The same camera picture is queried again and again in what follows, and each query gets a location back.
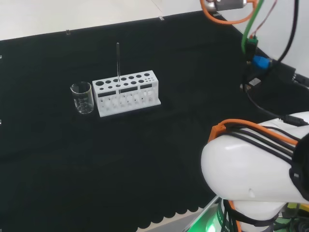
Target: black tablecloth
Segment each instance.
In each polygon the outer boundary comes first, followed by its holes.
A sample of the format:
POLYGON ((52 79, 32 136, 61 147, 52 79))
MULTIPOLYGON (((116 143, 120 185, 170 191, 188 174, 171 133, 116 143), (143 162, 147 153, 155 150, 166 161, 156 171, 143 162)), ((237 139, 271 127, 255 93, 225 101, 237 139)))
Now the black tablecloth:
MULTIPOLYGON (((133 232, 204 207, 214 197, 200 170, 211 126, 269 119, 239 91, 240 40, 197 12, 2 41, 0 229, 133 232), (162 104, 78 115, 71 84, 116 76, 117 42, 122 74, 153 70, 162 104)), ((294 113, 308 110, 306 94, 275 83, 259 102, 294 113)))

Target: stirring rod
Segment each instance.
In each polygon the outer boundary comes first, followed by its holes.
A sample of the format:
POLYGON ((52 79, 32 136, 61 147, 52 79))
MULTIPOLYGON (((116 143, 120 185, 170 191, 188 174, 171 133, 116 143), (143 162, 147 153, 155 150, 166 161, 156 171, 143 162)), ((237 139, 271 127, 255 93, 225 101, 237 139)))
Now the stirring rod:
POLYGON ((118 83, 120 83, 120 47, 119 43, 116 45, 117 50, 117 75, 118 75, 118 83))

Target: black cable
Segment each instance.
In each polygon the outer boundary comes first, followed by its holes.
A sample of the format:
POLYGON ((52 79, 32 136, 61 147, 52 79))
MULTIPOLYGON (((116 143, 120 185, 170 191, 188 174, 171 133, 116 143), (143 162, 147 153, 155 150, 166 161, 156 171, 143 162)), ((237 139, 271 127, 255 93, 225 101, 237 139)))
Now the black cable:
MULTIPOLYGON (((276 67, 278 67, 281 63, 281 61, 285 58, 285 56, 287 55, 287 53, 289 52, 291 45, 293 43, 294 37, 295 37, 295 32, 296 32, 296 28, 297 28, 297 21, 298 21, 298 9, 299 9, 299 0, 294 0, 294 16, 293 16, 293 25, 292 25, 292 30, 291 30, 291 34, 290 34, 290 38, 288 41, 288 44, 284 50, 284 52, 282 53, 282 55, 279 57, 279 59, 277 60, 277 62, 271 66, 270 68, 268 68, 266 70, 265 73, 262 73, 260 75, 258 75, 258 79, 263 80, 265 79, 276 67)), ((247 68, 244 72, 244 75, 242 77, 242 89, 243 91, 247 94, 247 97, 249 99, 249 101, 255 106, 257 107, 259 110, 261 110, 263 113, 274 117, 274 118, 279 118, 281 120, 283 120, 285 123, 291 124, 291 125, 295 125, 295 126, 302 126, 302 125, 308 125, 308 123, 306 123, 304 120, 299 119, 297 117, 294 116, 289 116, 289 115, 285 115, 285 116, 280 116, 278 114, 275 114, 273 112, 270 112, 266 109, 264 109, 263 107, 259 106, 249 95, 248 91, 246 90, 246 84, 248 82, 248 75, 247 72, 249 70, 249 65, 247 65, 247 68)))
POLYGON ((296 208, 295 208, 294 217, 297 217, 299 209, 300 209, 300 204, 297 204, 297 205, 296 205, 296 208))
POLYGON ((278 231, 278 230, 283 230, 283 229, 289 228, 290 225, 291 225, 290 221, 288 223, 286 223, 286 224, 277 225, 277 226, 274 227, 274 231, 278 231))
POLYGON ((236 223, 236 220, 233 219, 233 218, 232 218, 232 220, 233 220, 233 229, 234 229, 234 232, 238 232, 238 225, 237 225, 237 223, 236 223))
POLYGON ((248 97, 249 101, 250 101, 253 105, 255 105, 255 107, 258 108, 260 111, 266 113, 267 115, 269 115, 269 116, 271 116, 271 117, 273 117, 273 118, 280 118, 280 117, 281 117, 280 115, 277 115, 277 114, 275 114, 275 113, 273 113, 273 112, 270 112, 269 110, 264 109, 263 107, 259 106, 259 105, 251 98, 249 92, 246 92, 246 93, 247 93, 247 97, 248 97))
POLYGON ((296 216, 295 219, 303 219, 309 221, 309 217, 296 216))
POLYGON ((293 84, 294 85, 297 85, 297 86, 299 86, 299 87, 302 87, 302 88, 305 88, 306 89, 306 91, 309 91, 309 88, 307 87, 307 86, 305 86, 304 84, 302 84, 302 83, 299 83, 298 81, 293 81, 293 84))
POLYGON ((223 216, 223 222, 222 222, 221 232, 224 232, 224 229, 225 229, 226 216, 227 216, 227 210, 224 209, 224 216, 223 216))
POLYGON ((281 130, 281 129, 276 128, 276 127, 266 127, 266 126, 263 126, 263 127, 267 128, 267 129, 271 129, 271 130, 279 131, 280 133, 285 134, 286 136, 290 137, 291 139, 294 139, 294 140, 296 140, 296 141, 300 141, 300 139, 299 139, 299 138, 297 138, 297 137, 295 137, 295 136, 293 136, 293 135, 289 134, 289 133, 288 133, 288 132, 286 132, 285 130, 281 130))
POLYGON ((232 218, 230 215, 228 215, 228 228, 230 229, 230 232, 235 232, 232 226, 232 218))
POLYGON ((241 133, 241 134, 248 135, 248 136, 250 136, 250 137, 252 137, 252 138, 254 138, 254 139, 256 139, 256 140, 258 140, 258 141, 260 141, 260 142, 262 142, 262 143, 264 143, 264 144, 266 144, 266 145, 268 145, 268 146, 270 146, 270 147, 272 147, 272 148, 274 148, 274 149, 276 149, 276 150, 282 152, 282 153, 284 153, 285 155, 288 155, 289 157, 292 157, 292 156, 293 156, 293 153, 292 153, 292 152, 290 152, 290 151, 284 149, 284 148, 281 147, 281 146, 275 145, 275 144, 272 143, 271 141, 269 141, 269 140, 267 140, 267 139, 264 139, 264 138, 262 138, 262 137, 260 137, 260 136, 258 136, 258 135, 256 135, 256 134, 253 134, 253 133, 251 133, 251 132, 249 132, 249 131, 246 131, 246 130, 239 130, 239 129, 229 129, 228 132, 230 132, 230 131, 231 131, 231 132, 237 132, 237 133, 241 133))
POLYGON ((294 37, 295 37, 295 32, 296 32, 296 27, 297 27, 298 8, 299 8, 299 0, 294 0, 294 18, 293 18, 293 25, 292 25, 292 31, 291 31, 290 39, 289 39, 289 42, 288 42, 284 52, 279 57, 278 63, 281 63, 281 61, 285 58, 286 54, 288 54, 288 52, 291 48, 291 45, 293 43, 293 40, 294 40, 294 37))
POLYGON ((262 144, 259 144, 256 141, 253 141, 253 140, 251 140, 251 139, 249 139, 247 137, 244 137, 244 136, 242 136, 240 134, 237 134, 237 133, 234 133, 234 132, 223 132, 223 133, 220 134, 220 136, 221 135, 229 135, 229 136, 241 139, 243 141, 246 141, 246 142, 248 142, 248 143, 250 143, 250 144, 252 144, 252 145, 254 145, 254 146, 256 146, 256 147, 258 147, 258 148, 260 148, 260 149, 262 149, 262 150, 264 150, 264 151, 266 151, 268 153, 270 153, 270 154, 273 154, 274 156, 276 156, 276 157, 280 158, 281 160, 287 162, 288 164, 292 165, 292 161, 289 158, 287 158, 286 156, 284 156, 284 155, 274 151, 273 149, 270 149, 269 147, 266 147, 266 146, 264 146, 262 144))
POLYGON ((297 232, 306 232, 309 229, 308 218, 306 220, 300 220, 297 225, 297 232))
POLYGON ((290 225, 290 232, 294 232, 294 220, 295 220, 295 218, 292 218, 291 219, 291 225, 290 225))
POLYGON ((260 134, 262 134, 264 137, 266 137, 266 138, 268 138, 268 139, 274 141, 275 143, 277 143, 277 144, 279 144, 279 145, 285 147, 286 149, 289 149, 289 150, 291 150, 291 151, 294 151, 294 150, 295 150, 295 148, 294 148, 293 146, 287 144, 286 142, 284 142, 284 141, 282 141, 282 140, 280 140, 280 139, 274 137, 273 135, 268 134, 268 133, 266 133, 266 132, 264 132, 264 131, 262 131, 262 130, 260 130, 260 129, 258 129, 258 128, 251 127, 251 126, 248 126, 248 125, 245 125, 245 124, 240 124, 240 123, 239 123, 238 125, 241 125, 241 126, 244 127, 244 128, 251 129, 251 130, 253 130, 253 131, 257 132, 257 133, 260 133, 260 134))

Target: green cable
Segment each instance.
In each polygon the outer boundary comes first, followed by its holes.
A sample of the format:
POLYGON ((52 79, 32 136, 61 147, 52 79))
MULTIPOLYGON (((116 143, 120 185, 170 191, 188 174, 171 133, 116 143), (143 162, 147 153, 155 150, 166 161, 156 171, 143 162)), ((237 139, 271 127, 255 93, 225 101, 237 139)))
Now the green cable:
POLYGON ((264 0, 259 0, 259 3, 257 4, 256 9, 255 9, 252 17, 249 20, 249 23, 248 23, 248 25, 245 29, 245 32, 243 33, 242 40, 241 40, 241 49, 242 49, 242 52, 244 54, 246 54, 246 42, 247 42, 249 31, 252 27, 253 22, 255 21, 257 14, 259 13, 259 11, 261 9, 263 2, 264 2, 264 0))

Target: blue connector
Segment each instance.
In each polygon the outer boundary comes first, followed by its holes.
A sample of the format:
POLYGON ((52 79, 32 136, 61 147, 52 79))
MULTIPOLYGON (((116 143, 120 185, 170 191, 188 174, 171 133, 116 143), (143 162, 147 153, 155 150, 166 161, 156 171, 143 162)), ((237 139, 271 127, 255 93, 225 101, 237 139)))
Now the blue connector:
POLYGON ((270 60, 261 56, 254 56, 252 60, 252 64, 254 64, 259 69, 268 69, 270 65, 270 60))

